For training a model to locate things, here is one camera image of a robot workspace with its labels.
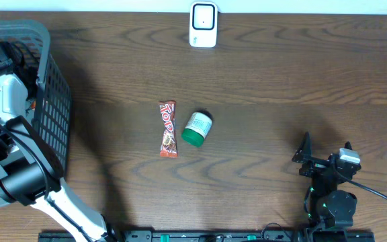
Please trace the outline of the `green lid white jar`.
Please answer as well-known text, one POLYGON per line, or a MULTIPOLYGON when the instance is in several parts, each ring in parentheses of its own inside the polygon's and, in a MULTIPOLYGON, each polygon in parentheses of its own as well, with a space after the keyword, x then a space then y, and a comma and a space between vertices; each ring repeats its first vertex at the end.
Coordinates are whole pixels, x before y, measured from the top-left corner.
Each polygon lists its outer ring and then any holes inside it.
POLYGON ((211 127, 212 119, 202 112, 194 112, 188 120, 181 137, 187 143, 200 147, 203 145, 211 127))

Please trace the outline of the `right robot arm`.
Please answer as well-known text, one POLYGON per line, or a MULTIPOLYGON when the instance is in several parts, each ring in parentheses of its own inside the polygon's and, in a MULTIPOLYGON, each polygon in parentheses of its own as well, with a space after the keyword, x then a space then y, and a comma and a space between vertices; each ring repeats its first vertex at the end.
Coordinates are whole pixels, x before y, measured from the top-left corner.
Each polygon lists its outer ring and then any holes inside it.
POLYGON ((361 159, 350 142, 332 153, 327 159, 312 156, 310 134, 306 133, 301 145, 292 157, 300 163, 299 174, 311 179, 304 197, 304 210, 308 214, 309 227, 298 235, 305 241, 348 241, 347 228, 353 225, 357 198, 338 185, 351 180, 361 169, 361 159))

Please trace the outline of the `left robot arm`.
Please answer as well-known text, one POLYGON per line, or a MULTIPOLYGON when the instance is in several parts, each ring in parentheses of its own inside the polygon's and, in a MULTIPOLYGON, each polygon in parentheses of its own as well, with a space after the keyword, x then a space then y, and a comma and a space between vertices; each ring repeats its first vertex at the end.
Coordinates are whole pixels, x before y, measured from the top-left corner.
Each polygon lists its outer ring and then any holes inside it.
POLYGON ((0 41, 0 206, 40 210, 76 241, 123 241, 65 181, 69 89, 43 65, 23 42, 0 41))

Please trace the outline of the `red Top chocolate bar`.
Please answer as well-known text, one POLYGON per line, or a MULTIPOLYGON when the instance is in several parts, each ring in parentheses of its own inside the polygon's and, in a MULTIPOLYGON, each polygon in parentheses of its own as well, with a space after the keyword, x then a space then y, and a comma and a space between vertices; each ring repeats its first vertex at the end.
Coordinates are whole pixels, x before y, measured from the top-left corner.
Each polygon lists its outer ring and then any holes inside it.
POLYGON ((169 100, 159 103, 161 119, 165 127, 161 142, 160 156, 164 158, 177 158, 177 140, 175 135, 175 104, 176 101, 169 100))

